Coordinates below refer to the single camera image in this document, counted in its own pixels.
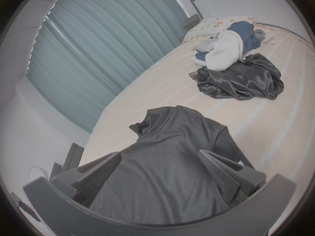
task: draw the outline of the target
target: curtain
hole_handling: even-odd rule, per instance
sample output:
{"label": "curtain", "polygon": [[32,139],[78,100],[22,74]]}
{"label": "curtain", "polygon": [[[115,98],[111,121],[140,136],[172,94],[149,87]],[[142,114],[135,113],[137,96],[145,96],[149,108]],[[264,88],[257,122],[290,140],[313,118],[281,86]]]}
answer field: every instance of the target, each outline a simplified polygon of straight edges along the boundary
{"label": "curtain", "polygon": [[176,0],[58,0],[36,37],[27,76],[91,133],[104,108],[180,44],[186,19]]}

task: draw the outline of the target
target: pillowcase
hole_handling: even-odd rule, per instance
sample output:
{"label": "pillowcase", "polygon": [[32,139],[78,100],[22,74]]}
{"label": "pillowcase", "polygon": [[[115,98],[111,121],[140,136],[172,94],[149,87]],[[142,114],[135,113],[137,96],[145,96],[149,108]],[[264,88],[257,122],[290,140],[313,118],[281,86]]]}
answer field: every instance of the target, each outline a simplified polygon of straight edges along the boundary
{"label": "pillowcase", "polygon": [[227,30],[234,22],[246,21],[252,24],[253,17],[229,16],[224,18],[203,19],[198,25],[192,28],[184,37],[183,42],[198,39],[199,37],[214,36],[219,32]]}

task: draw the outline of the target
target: white headboard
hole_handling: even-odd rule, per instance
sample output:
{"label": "white headboard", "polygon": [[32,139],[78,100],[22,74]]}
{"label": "white headboard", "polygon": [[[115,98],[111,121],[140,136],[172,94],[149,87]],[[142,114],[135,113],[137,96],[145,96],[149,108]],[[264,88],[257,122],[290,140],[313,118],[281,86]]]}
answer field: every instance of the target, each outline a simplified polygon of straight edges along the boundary
{"label": "white headboard", "polygon": [[253,16],[254,22],[287,29],[311,42],[303,23],[286,0],[191,0],[199,17]]}

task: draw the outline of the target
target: blue fabric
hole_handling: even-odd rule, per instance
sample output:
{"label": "blue fabric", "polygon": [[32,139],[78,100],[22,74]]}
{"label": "blue fabric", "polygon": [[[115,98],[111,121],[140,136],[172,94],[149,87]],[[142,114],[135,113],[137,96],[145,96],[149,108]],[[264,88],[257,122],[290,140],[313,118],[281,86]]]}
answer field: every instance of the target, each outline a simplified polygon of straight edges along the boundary
{"label": "blue fabric", "polygon": [[206,61],[206,54],[208,53],[209,52],[199,52],[199,53],[196,53],[195,57],[198,60]]}
{"label": "blue fabric", "polygon": [[261,43],[254,35],[254,25],[246,21],[233,23],[229,30],[239,34],[243,41],[243,53],[260,47]]}
{"label": "blue fabric", "polygon": [[176,0],[58,0],[27,76],[54,108],[92,132],[124,88],[180,45],[186,19]]}

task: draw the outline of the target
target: striped bed sheet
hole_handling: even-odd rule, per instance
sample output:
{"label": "striped bed sheet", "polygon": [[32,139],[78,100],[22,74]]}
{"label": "striped bed sheet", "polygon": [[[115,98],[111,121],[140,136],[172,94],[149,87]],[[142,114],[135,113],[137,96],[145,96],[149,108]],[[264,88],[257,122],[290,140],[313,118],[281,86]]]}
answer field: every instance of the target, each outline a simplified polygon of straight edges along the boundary
{"label": "striped bed sheet", "polygon": [[261,53],[281,71],[284,92],[274,101],[213,99],[199,92],[188,73],[196,70],[192,47],[203,39],[174,49],[121,92],[103,111],[82,155],[80,165],[135,143],[129,129],[148,109],[182,105],[226,125],[253,166],[267,174],[280,173],[297,182],[295,195],[273,232],[296,206],[310,182],[315,165],[315,53],[307,41],[284,29],[255,25],[274,34],[276,45],[245,53]]}

